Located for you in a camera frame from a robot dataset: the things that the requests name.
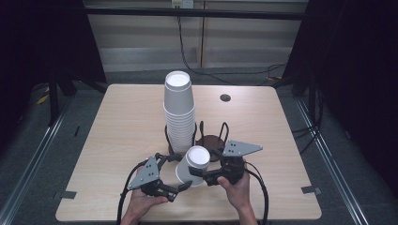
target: cable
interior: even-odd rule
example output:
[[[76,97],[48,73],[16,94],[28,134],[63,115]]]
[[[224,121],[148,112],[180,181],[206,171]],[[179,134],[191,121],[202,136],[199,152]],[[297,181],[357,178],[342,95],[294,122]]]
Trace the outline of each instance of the cable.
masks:
[[[312,126],[310,126],[310,127],[292,130],[292,133],[298,133],[298,132],[302,132],[302,131],[308,131],[308,129],[310,129],[310,128],[315,128],[315,126],[312,125]]]
[[[310,139],[310,141],[307,143],[307,145],[301,150],[299,151],[300,154],[302,154],[303,152],[305,152],[311,145],[311,143],[313,143],[313,141],[317,138],[317,136],[320,134],[320,129],[321,129],[321,124],[322,124],[322,117],[323,117],[323,111],[324,111],[324,102],[325,102],[325,98],[322,95],[321,91],[319,88],[317,88],[317,101],[318,101],[318,107],[319,107],[319,115],[318,115],[318,119],[316,120],[316,122],[307,128],[306,132],[304,134],[301,134],[297,137],[295,137],[295,140],[303,137],[304,135],[310,133],[311,130],[314,130],[315,134],[314,136]]]
[[[247,172],[250,175],[254,176],[258,180],[258,183],[260,183],[261,189],[263,190],[263,194],[264,194],[264,215],[263,215],[263,221],[262,221],[261,224],[262,225],[266,225],[267,224],[267,220],[268,220],[268,210],[269,210],[269,197],[268,197],[267,187],[264,184],[262,178],[260,177],[261,175],[258,176],[254,172],[249,171],[248,169],[245,169],[245,172]]]
[[[266,80],[263,81],[263,82],[261,82],[261,83],[259,83],[259,84],[256,84],[256,86],[261,86],[262,84],[264,84],[264,83],[266,83],[266,82],[268,81],[268,79],[269,79],[269,77],[270,77],[270,72],[271,72],[272,70],[275,70],[275,69],[277,69],[277,68],[279,68],[279,67],[282,67],[282,66],[285,66],[285,65],[286,65],[286,63],[284,63],[284,64],[275,64],[275,65],[269,66],[267,70],[257,71],[257,72],[218,72],[218,73],[205,73],[205,72],[195,71],[195,70],[193,70],[193,69],[189,66],[189,64],[188,64],[188,62],[187,62],[187,59],[186,59],[186,57],[185,57],[184,42],[183,42],[183,40],[182,40],[181,18],[180,18],[180,17],[177,17],[177,20],[178,20],[179,44],[180,44],[180,51],[181,51],[181,56],[182,56],[182,62],[184,63],[185,67],[186,67],[189,71],[191,71],[191,72],[193,72],[193,73],[195,73],[195,74],[209,76],[209,77],[214,78],[214,79],[216,79],[216,80],[219,80],[220,82],[223,82],[223,83],[228,83],[228,84],[231,84],[231,85],[238,85],[238,84],[235,84],[235,83],[228,82],[228,81],[226,81],[226,80],[220,79],[220,78],[218,78],[218,77],[216,77],[216,76],[214,76],[214,75],[228,75],[228,74],[242,74],[242,75],[247,75],[247,74],[262,74],[262,73],[267,73],[268,76],[266,77]]]
[[[254,165],[252,165],[250,162],[245,161],[245,163],[251,165],[257,171],[258,175],[260,176],[261,182],[264,184],[263,177],[261,176],[261,173],[257,170],[257,168]]]
[[[135,173],[135,171],[140,168],[141,166],[144,166],[146,164],[147,160],[142,161],[140,163],[138,163],[138,165],[136,165],[132,171],[129,174],[129,177],[127,178],[126,184],[123,188],[122,193],[120,194],[120,201],[119,201],[119,206],[117,207],[117,221],[116,224],[119,225],[122,221],[122,211],[123,211],[123,203],[126,199],[126,195],[127,193],[129,193],[129,189],[127,189],[128,185],[129,185],[129,181],[131,180],[132,175]]]

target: table top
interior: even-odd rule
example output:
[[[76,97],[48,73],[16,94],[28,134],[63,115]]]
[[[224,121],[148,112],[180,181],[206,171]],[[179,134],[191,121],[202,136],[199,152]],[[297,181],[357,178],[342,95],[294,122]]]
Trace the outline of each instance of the table top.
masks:
[[[269,196],[269,220],[321,217],[315,195],[303,194],[301,190],[311,183],[273,88],[193,85],[192,91],[195,121],[197,125],[205,122],[205,134],[219,135],[222,123],[226,122],[230,140],[264,147],[245,158],[264,178]],[[163,94],[163,85],[109,86],[66,189],[77,194],[74,199],[61,201],[56,212],[58,220],[116,220],[120,193],[132,168],[158,152],[168,155]],[[221,101],[223,94],[231,100]],[[195,140],[199,139],[200,132],[197,132]],[[164,184],[174,187],[180,184],[176,164],[164,164],[161,170]],[[209,169],[219,167],[219,162],[213,162]],[[255,216],[262,219],[264,197],[254,177],[251,202]],[[238,219],[237,212],[228,202],[224,189],[204,183],[179,193],[174,202],[153,207],[142,221],[235,219]]]

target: cup stack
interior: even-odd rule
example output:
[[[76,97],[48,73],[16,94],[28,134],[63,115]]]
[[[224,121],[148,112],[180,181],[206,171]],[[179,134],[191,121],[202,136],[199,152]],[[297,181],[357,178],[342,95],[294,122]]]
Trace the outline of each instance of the cup stack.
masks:
[[[163,102],[167,136],[175,153],[185,155],[192,147],[195,104],[188,73],[173,71],[166,76]]]

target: human hand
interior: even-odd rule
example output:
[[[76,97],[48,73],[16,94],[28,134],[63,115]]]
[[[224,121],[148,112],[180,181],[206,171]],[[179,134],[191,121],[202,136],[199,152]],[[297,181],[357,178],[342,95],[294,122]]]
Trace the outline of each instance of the human hand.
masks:
[[[219,184],[225,189],[228,201],[237,209],[240,224],[257,225],[257,220],[250,203],[250,176],[243,173],[242,178],[234,185],[223,176],[217,178]]]
[[[135,189],[131,193],[129,207],[121,220],[121,224],[136,225],[140,218],[143,217],[151,207],[167,202],[168,200],[166,197],[147,196],[141,189]]]
[[[247,172],[243,173],[242,178],[234,185],[229,183],[228,179],[223,176],[217,178],[219,184],[225,189],[228,201],[238,211],[250,203],[250,176]]]

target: metal rail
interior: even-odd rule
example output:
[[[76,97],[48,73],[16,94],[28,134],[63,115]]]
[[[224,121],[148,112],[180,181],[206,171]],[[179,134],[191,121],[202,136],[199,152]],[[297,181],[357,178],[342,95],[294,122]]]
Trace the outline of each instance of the metal rail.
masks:
[[[336,184],[336,187],[338,188],[340,194],[342,195],[345,206],[347,207],[351,217],[354,219],[355,224],[369,225],[364,213],[362,212],[357,198],[346,183],[342,172],[340,171],[336,161],[334,160],[333,154],[330,152],[328,146],[325,143],[325,140],[320,133],[316,134],[316,131],[313,129],[313,122],[311,121],[307,106],[305,105],[303,100],[298,100],[298,108],[302,114],[302,117],[305,120],[307,127],[314,137],[319,153],[324,159],[330,175],[333,178],[333,181]]]
[[[215,9],[154,8],[154,7],[32,7],[39,13],[68,13],[92,15],[178,16],[302,21],[305,13],[234,11]]]
[[[47,154],[47,151],[55,137],[55,134],[58,132],[58,129],[62,124],[65,112],[68,110],[69,105],[70,97],[67,98],[65,107],[63,108],[63,111],[59,114],[58,118],[55,120],[54,124],[51,127],[47,128],[47,131],[44,134],[41,143],[38,145],[35,155],[33,155],[17,186],[14,188],[2,210],[0,211],[0,224],[11,224],[15,215],[17,214],[17,211],[21,203],[23,202],[23,198],[26,195],[33,179],[35,178],[35,174],[37,173],[41,162]]]

